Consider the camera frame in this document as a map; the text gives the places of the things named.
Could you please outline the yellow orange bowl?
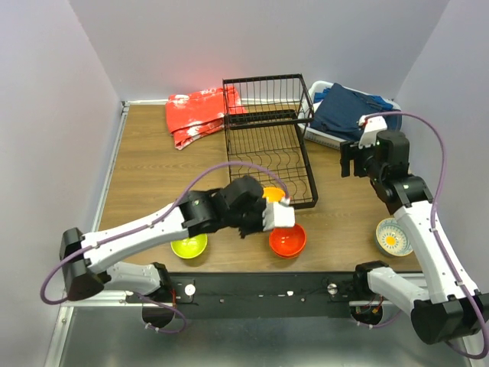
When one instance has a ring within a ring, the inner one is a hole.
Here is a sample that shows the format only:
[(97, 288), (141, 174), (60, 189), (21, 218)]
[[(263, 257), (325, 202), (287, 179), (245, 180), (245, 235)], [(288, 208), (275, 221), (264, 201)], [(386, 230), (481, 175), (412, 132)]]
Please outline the yellow orange bowl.
[(285, 192), (279, 187), (264, 187), (263, 198), (269, 203), (280, 202), (286, 196)]

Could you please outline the red orange bowl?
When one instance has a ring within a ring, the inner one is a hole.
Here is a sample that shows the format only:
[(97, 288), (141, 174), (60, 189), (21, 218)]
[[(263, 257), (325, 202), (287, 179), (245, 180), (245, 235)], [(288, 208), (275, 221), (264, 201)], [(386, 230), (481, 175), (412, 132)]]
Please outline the red orange bowl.
[(291, 228), (276, 228), (269, 235), (270, 249), (281, 258), (299, 256), (304, 250), (306, 242), (306, 231), (299, 224)]

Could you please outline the green bowl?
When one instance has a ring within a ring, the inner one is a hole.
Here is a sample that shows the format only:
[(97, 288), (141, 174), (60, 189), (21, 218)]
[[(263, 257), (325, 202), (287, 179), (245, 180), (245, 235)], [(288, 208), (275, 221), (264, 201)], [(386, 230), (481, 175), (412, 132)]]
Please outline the green bowl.
[(200, 234), (192, 238), (173, 241), (170, 247), (173, 253), (181, 259), (193, 259), (200, 256), (208, 245), (208, 236)]

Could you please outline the black wire dish rack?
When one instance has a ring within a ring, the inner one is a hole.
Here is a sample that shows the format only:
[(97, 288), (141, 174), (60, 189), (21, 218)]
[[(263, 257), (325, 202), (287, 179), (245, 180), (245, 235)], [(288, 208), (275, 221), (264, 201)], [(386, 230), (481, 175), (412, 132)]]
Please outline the black wire dish rack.
[(305, 145), (313, 101), (303, 75), (253, 76), (222, 81), (230, 179), (249, 175), (264, 187), (282, 181), (295, 209), (313, 208), (319, 198)]

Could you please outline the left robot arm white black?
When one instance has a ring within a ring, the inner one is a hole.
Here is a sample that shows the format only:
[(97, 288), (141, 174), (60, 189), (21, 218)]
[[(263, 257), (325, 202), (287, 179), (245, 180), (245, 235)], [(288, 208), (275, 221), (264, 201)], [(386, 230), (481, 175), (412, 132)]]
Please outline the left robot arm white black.
[(127, 257), (164, 243), (208, 234), (227, 227), (240, 237), (262, 232), (266, 200), (260, 183), (244, 176), (228, 186), (190, 190), (177, 203), (99, 232), (74, 227), (62, 234), (60, 260), (67, 298), (85, 300), (115, 280), (108, 270)]

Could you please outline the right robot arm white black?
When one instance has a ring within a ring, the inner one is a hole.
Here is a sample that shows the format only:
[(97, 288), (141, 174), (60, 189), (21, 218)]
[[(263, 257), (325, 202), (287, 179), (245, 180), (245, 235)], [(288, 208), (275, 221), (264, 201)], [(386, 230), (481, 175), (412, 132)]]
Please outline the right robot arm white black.
[(435, 201), (424, 181), (410, 173), (410, 143), (405, 134), (385, 130), (369, 145), (340, 145), (342, 176), (368, 177), (377, 197), (406, 234), (426, 281), (422, 289), (382, 261), (357, 265), (353, 294), (367, 300), (378, 294), (410, 317), (426, 344), (478, 333), (488, 320), (488, 295), (479, 291), (457, 259), (432, 214)]

